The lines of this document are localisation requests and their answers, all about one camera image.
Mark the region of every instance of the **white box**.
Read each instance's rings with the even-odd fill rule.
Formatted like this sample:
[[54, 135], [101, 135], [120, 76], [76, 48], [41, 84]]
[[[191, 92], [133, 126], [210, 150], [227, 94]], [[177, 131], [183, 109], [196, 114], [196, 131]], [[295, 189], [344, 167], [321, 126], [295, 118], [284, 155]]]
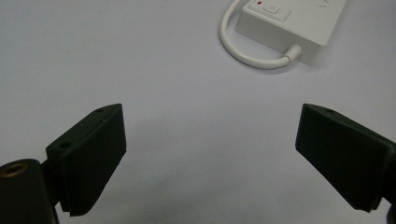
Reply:
[[347, 0], [251, 0], [235, 31], [279, 52], [299, 45], [299, 59], [311, 64], [327, 45]]

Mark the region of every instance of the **white cable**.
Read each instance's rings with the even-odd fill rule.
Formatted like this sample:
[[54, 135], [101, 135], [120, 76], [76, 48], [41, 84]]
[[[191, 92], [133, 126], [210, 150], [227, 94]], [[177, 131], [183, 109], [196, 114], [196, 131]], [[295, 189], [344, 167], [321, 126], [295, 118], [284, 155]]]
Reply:
[[276, 69], [279, 67], [283, 67], [292, 61], [294, 61], [300, 54], [302, 53], [302, 49], [298, 45], [292, 45], [289, 50], [283, 55], [282, 58], [276, 60], [259, 60], [252, 57], [247, 56], [246, 54], [242, 53], [238, 49], [236, 49], [233, 44], [230, 42], [230, 39], [227, 36], [227, 25], [228, 21], [230, 20], [231, 15], [235, 11], [238, 4], [241, 0], [234, 0], [230, 7], [225, 12], [222, 20], [221, 25], [219, 28], [219, 36], [221, 43], [223, 44], [224, 48], [235, 57], [235, 59], [239, 60], [242, 63], [246, 63], [253, 67], [258, 67], [262, 69]]

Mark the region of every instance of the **screw hole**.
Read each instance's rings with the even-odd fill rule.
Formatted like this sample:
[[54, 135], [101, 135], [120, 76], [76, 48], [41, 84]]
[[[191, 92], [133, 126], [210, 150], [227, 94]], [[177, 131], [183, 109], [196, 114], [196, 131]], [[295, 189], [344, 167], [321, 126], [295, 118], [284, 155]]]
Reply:
[[18, 175], [25, 171], [27, 168], [26, 164], [13, 164], [8, 166], [3, 172], [0, 173], [2, 177], [11, 177], [14, 175]]
[[68, 148], [70, 146], [71, 146], [70, 143], [62, 143], [62, 144], [59, 145], [60, 148]]

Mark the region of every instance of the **white surface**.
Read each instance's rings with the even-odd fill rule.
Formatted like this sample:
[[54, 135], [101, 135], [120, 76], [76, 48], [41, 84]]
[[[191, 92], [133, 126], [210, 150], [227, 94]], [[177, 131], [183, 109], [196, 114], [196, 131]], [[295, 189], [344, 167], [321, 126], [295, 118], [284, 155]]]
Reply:
[[235, 31], [272, 49], [285, 52], [293, 45], [303, 50], [299, 61], [320, 62], [347, 0], [251, 0], [242, 9]]
[[[0, 163], [123, 103], [128, 152], [66, 223], [386, 223], [353, 210], [294, 148], [302, 103], [396, 140], [396, 2], [351, 0], [326, 66], [243, 65], [219, 42], [231, 1], [0, 1]], [[252, 55], [274, 52], [235, 32]]]

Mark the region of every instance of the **white device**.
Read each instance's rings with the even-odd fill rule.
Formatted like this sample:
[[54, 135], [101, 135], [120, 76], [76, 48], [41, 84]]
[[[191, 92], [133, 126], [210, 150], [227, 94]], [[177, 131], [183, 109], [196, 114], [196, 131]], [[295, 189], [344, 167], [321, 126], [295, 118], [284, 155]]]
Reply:
[[219, 34], [224, 47], [239, 61], [264, 69], [274, 69], [295, 59], [311, 64], [327, 45], [347, 0], [251, 0], [239, 16], [235, 31], [272, 49], [286, 52], [278, 60], [248, 57], [235, 49], [226, 35], [235, 0], [221, 22]]

